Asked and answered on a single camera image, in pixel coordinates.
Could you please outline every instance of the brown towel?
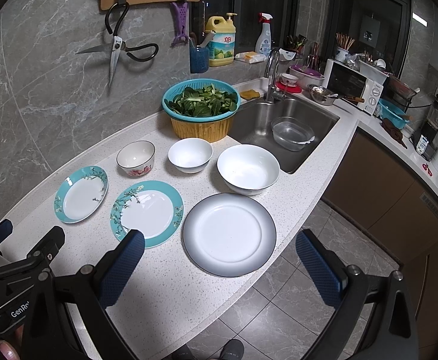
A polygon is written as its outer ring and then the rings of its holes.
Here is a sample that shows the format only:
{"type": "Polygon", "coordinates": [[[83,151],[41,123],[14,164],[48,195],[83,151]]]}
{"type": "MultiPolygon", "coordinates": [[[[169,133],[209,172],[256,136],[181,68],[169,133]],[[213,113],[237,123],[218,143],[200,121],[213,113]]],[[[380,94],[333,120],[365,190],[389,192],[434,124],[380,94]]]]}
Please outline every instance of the brown towel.
{"type": "Polygon", "coordinates": [[[252,100],[252,99],[258,99],[261,94],[258,91],[255,91],[253,89],[250,89],[248,91],[240,92],[240,97],[242,97],[245,100],[252,100]]]}
{"type": "Polygon", "coordinates": [[[380,125],[383,127],[384,130],[386,130],[386,132],[389,133],[392,139],[396,140],[403,147],[405,147],[405,149],[407,149],[404,141],[402,141],[402,138],[404,137],[402,132],[396,126],[394,126],[390,120],[385,118],[380,125]]]}

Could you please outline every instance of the wooden handle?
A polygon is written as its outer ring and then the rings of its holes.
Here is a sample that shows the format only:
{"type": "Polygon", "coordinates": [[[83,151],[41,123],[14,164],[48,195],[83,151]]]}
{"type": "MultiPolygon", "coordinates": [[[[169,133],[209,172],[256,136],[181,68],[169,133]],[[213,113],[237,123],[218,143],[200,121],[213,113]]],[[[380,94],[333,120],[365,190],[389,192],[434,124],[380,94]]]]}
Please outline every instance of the wooden handle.
{"type": "Polygon", "coordinates": [[[365,100],[362,97],[354,97],[354,96],[345,96],[344,99],[353,101],[356,103],[364,103],[365,100]]]}

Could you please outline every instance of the scissors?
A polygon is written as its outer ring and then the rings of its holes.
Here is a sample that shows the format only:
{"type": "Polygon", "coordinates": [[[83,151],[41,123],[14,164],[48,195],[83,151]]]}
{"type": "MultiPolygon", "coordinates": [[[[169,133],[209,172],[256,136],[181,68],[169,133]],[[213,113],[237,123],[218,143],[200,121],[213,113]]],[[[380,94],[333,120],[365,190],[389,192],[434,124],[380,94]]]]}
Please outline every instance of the scissors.
{"type": "Polygon", "coordinates": [[[108,9],[108,11],[106,13],[106,18],[104,21],[106,23],[106,28],[107,28],[108,33],[114,37],[114,39],[112,40],[111,43],[101,44],[99,46],[90,47],[88,49],[76,52],[76,54],[84,54],[84,53],[97,53],[99,51],[111,50],[110,66],[109,66],[109,86],[112,83],[112,77],[114,77],[114,71],[116,70],[117,60],[119,59],[119,54],[121,51],[125,51],[126,55],[136,62],[150,61],[159,52],[159,46],[157,45],[157,43],[143,44],[142,46],[138,46],[138,47],[127,47],[126,46],[126,42],[124,40],[122,40],[122,38],[119,36],[118,33],[119,33],[119,28],[122,24],[122,21],[124,20],[128,10],[129,10],[129,3],[127,1],[125,3],[121,3],[121,4],[114,3],[108,9]],[[124,8],[124,11],[122,12],[121,16],[119,17],[119,20],[117,21],[117,23],[114,27],[114,31],[113,31],[110,24],[109,24],[110,13],[112,12],[113,9],[121,9],[121,8],[124,8]],[[142,49],[146,49],[149,47],[153,47],[154,51],[150,56],[148,56],[146,58],[138,58],[131,53],[131,51],[142,50],[142,49]]]}
{"type": "Polygon", "coordinates": [[[432,172],[431,172],[431,170],[430,170],[430,168],[429,168],[429,166],[428,166],[428,163],[423,163],[423,164],[422,164],[422,168],[424,168],[424,170],[427,171],[427,174],[428,174],[430,177],[432,177],[432,172]]]}

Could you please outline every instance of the blue cup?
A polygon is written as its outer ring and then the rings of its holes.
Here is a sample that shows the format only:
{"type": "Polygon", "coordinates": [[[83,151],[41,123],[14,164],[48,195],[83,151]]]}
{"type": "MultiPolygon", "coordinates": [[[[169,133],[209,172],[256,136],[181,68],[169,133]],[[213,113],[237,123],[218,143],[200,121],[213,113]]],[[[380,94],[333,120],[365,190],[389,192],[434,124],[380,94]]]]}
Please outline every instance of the blue cup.
{"type": "Polygon", "coordinates": [[[189,42],[189,59],[191,61],[191,73],[204,73],[209,70],[209,48],[194,47],[189,42]]]}

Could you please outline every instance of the microwave oven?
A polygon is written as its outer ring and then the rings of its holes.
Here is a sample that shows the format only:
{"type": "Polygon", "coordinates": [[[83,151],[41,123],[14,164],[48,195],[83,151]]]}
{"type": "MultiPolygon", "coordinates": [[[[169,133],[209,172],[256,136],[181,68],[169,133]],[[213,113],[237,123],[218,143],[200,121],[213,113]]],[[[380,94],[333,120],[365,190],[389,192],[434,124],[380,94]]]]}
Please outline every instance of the microwave oven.
{"type": "Polygon", "coordinates": [[[363,103],[353,103],[372,115],[382,94],[383,86],[373,79],[334,59],[325,66],[323,86],[341,96],[362,97],[363,103]]]}

